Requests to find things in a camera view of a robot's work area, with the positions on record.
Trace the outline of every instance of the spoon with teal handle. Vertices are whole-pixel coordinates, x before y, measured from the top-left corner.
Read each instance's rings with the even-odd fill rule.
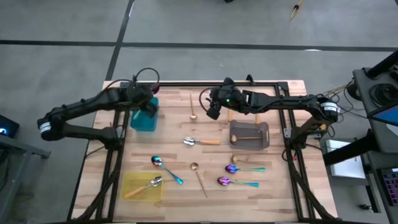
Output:
[[[235,174],[237,171],[239,170],[250,170],[250,171],[259,171],[259,172],[265,172],[266,168],[265,167],[259,167],[259,168],[247,168],[247,169],[242,169],[242,168],[238,168],[236,165],[227,165],[225,167],[225,171],[229,172],[230,174]]]
[[[230,180],[228,177],[219,177],[217,179],[217,182],[222,186],[228,186],[229,184],[243,184],[243,185],[248,185],[248,186],[252,186],[252,187],[259,187],[259,183]]]
[[[174,175],[171,171],[169,171],[169,170],[163,165],[162,160],[160,159],[159,156],[152,156],[152,158],[151,158],[150,160],[152,161],[152,163],[153,163],[155,166],[160,166],[160,167],[162,167],[163,169],[165,169],[167,172],[169,172],[169,174],[171,174],[171,175],[174,177],[174,179],[175,179],[175,181],[177,181],[177,183],[183,184],[182,179],[180,179],[179,177],[177,177],[176,175]]]

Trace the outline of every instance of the gray container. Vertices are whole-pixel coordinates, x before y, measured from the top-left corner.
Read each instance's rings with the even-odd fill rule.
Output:
[[[232,142],[232,135],[237,138],[262,137],[261,139],[238,139]],[[229,146],[233,149],[264,150],[269,146],[269,127],[266,122],[259,124],[242,123],[232,120],[229,125]]]

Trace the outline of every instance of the concrete floor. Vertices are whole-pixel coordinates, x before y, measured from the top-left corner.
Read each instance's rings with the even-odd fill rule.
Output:
[[[0,40],[115,42],[128,0],[3,0]],[[398,47],[394,0],[307,0],[289,21],[296,0],[136,0],[125,42]],[[52,151],[33,160],[12,217],[28,223],[67,217],[87,141],[41,140],[36,120],[54,106],[96,94],[113,47],[0,45],[0,113],[21,124],[18,140]],[[299,50],[145,49],[123,47],[113,79],[154,67],[163,80],[304,80],[319,93],[348,83],[352,70],[371,67],[390,52]],[[357,108],[360,102],[352,100]],[[341,105],[348,105],[341,99]],[[94,114],[73,123],[91,126]],[[336,137],[365,135],[368,121],[345,115]],[[386,214],[359,210],[369,203],[364,186],[331,180],[339,217],[388,223]]]

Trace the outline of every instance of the metal spoon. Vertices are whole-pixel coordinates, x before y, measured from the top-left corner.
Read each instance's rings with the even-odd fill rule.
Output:
[[[175,181],[177,181],[177,183],[183,184],[182,179],[180,179],[179,177],[177,177],[176,175],[174,175],[171,171],[169,171],[166,167],[164,167],[164,165],[163,165],[163,163],[162,163],[162,160],[160,159],[159,156],[152,156],[152,158],[151,158],[150,160],[152,161],[153,165],[155,165],[155,166],[160,166],[160,167],[162,167],[163,169],[165,169],[167,172],[169,172],[169,174],[171,174],[171,175],[174,177],[174,179],[175,179]]]
[[[236,180],[230,180],[228,177],[219,177],[217,182],[222,186],[228,186],[229,184],[243,184],[252,187],[259,187],[259,183],[256,182],[241,182]]]
[[[203,190],[203,192],[205,193],[205,196],[207,198],[205,187],[203,186],[203,183],[201,182],[201,179],[200,179],[199,174],[198,174],[198,169],[199,169],[199,164],[197,164],[196,162],[192,162],[191,170],[193,170],[193,171],[195,171],[197,173],[197,177],[199,179],[199,183],[200,183],[201,189]]]
[[[191,101],[191,111],[192,111],[191,119],[197,119],[198,116],[193,112],[193,103],[192,103],[192,94],[191,93],[189,94],[189,98],[190,98],[190,101]]]
[[[262,139],[262,137],[236,137],[236,135],[232,135],[231,142],[236,142],[237,140],[240,140],[240,139],[245,139],[245,140]]]
[[[239,162],[247,162],[247,163],[250,163],[250,164],[265,165],[265,164],[262,163],[262,162],[244,161],[244,160],[238,159],[237,156],[232,156],[231,161],[232,161],[233,164],[236,164],[236,163],[238,163],[238,161],[239,161]]]
[[[258,168],[246,168],[246,169],[242,169],[242,168],[238,168],[236,165],[227,165],[225,167],[225,171],[229,172],[230,174],[235,174],[237,173],[237,171],[239,170],[250,170],[250,171],[259,171],[259,172],[265,172],[266,168],[265,167],[258,167]]]
[[[191,137],[186,137],[183,142],[189,146],[193,146],[196,143],[198,143],[198,144],[221,144],[220,141],[196,141]]]
[[[142,186],[140,188],[137,188],[136,190],[133,190],[132,192],[125,194],[124,198],[129,198],[135,194],[138,194],[138,192],[140,192],[141,190],[144,190],[145,188],[148,188],[150,186],[156,187],[161,183],[162,183],[162,177],[154,177],[152,180],[150,180],[150,184],[148,184],[147,186]]]

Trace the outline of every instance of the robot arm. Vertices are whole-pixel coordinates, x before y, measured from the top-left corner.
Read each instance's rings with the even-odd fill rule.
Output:
[[[153,97],[151,87],[136,85],[134,79],[130,82],[131,84],[127,88],[105,88],[92,98],[81,99],[79,102],[52,109],[44,118],[37,120],[37,127],[40,129],[42,139],[57,141],[64,137],[82,138],[99,140],[107,149],[119,147],[121,142],[115,128],[86,128],[70,125],[67,121],[98,110],[140,109],[148,116],[153,117],[157,107],[150,102]]]
[[[221,107],[243,114],[265,113],[269,110],[308,111],[312,117],[301,127],[292,128],[290,132],[290,146],[295,150],[305,148],[307,136],[321,125],[328,126],[336,122],[339,110],[335,102],[323,95],[269,96],[247,90],[240,92],[230,78],[226,78],[220,87],[212,88],[207,100],[210,108],[205,109],[206,114],[212,119],[218,119]]]

